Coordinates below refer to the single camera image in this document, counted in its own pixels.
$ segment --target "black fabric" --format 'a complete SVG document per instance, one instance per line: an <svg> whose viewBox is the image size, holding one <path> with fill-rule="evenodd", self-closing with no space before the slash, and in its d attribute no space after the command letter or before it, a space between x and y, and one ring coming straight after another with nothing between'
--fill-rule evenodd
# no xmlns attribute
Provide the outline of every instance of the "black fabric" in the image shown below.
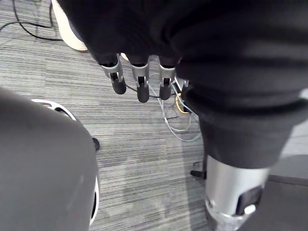
<svg viewBox="0 0 308 231"><path fill-rule="evenodd" d="M98 63L124 52L176 65L190 81L183 97L200 117L206 155L268 167L308 116L299 98L308 87L307 1L59 3Z"/></svg>

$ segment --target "white object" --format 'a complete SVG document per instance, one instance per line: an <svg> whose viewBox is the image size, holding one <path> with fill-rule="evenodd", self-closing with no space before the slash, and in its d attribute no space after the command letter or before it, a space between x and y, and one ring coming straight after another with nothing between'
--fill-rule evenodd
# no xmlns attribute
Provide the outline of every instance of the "white object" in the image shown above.
<svg viewBox="0 0 308 231"><path fill-rule="evenodd" d="M56 20L58 23L59 31L61 38L63 41L70 46L71 48L78 50L78 51L86 51L88 50L86 45L83 41L77 38L77 36L74 34L69 21L67 19L66 14L62 10L61 6L57 2L57 0L51 0L52 1L52 8L54 11L54 15L56 16Z"/></svg>

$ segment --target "floor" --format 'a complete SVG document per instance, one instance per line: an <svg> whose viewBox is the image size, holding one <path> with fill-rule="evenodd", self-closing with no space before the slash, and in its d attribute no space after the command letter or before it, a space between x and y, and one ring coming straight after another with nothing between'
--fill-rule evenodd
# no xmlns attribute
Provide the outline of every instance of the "floor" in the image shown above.
<svg viewBox="0 0 308 231"><path fill-rule="evenodd" d="M49 1L17 0L19 17L48 25ZM0 25L15 21L10 0L0 1ZM35 29L38 35L59 38L57 30ZM128 62L122 60L126 83L135 87ZM150 63L151 73L158 70ZM204 231L204 186L189 171L201 161L202 140L182 142L162 120L156 99L138 102L136 93L114 93L103 70L88 53L61 41L44 41L26 34L19 25L0 33L0 83L29 98L48 99L67 107L99 139L97 161L101 200L90 230ZM158 92L157 77L150 84ZM188 116L166 103L169 122L185 128ZM184 139L194 137L197 123Z"/></svg>

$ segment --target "white plastic part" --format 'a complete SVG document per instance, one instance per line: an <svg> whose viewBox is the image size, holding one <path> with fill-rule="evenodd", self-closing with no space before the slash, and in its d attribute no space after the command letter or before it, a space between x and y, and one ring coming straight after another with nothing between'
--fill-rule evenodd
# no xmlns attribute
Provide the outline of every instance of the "white plastic part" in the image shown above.
<svg viewBox="0 0 308 231"><path fill-rule="evenodd" d="M71 48L75 50L78 50L78 51L88 50L84 42L78 39L77 36L72 31L69 21L67 19L67 16L62 10L57 0L51 0L51 1L52 1L52 8L54 11L54 15L56 16L60 35L63 41L68 46L70 46Z"/></svg>
<svg viewBox="0 0 308 231"><path fill-rule="evenodd" d="M98 206L99 206L99 202L100 202L100 190L99 190L99 186L98 186L98 179L96 177L95 179L95 188L94 188L94 193L96 194L96 206L95 206L95 210L94 210L94 214L93 217L90 220L90 225L93 223L93 221L95 220L95 217L97 215L97 211L98 211Z"/></svg>
<svg viewBox="0 0 308 231"><path fill-rule="evenodd" d="M124 54L124 53L121 53L121 56L123 59L125 59L126 61L128 61L128 57Z"/></svg>
<svg viewBox="0 0 308 231"><path fill-rule="evenodd" d="M48 108L52 109L52 110L56 110L57 108L61 108L72 120L76 121L76 118L73 116L72 113L70 113L69 110L67 110L64 106L62 106L61 104L49 101L49 100L40 100L40 99L32 99L33 102L36 103L41 103L45 106L47 106Z"/></svg>

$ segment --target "robotic hand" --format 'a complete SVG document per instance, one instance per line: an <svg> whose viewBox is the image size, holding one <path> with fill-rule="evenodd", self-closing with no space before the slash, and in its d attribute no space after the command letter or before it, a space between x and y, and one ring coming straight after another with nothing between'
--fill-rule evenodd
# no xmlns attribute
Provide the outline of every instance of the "robotic hand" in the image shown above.
<svg viewBox="0 0 308 231"><path fill-rule="evenodd" d="M121 62L149 99L148 56L160 59L160 97L175 71L199 116L207 165L205 207L216 230L237 230L257 210L270 168L308 116L308 4L216 0L60 0L117 94Z"/></svg>

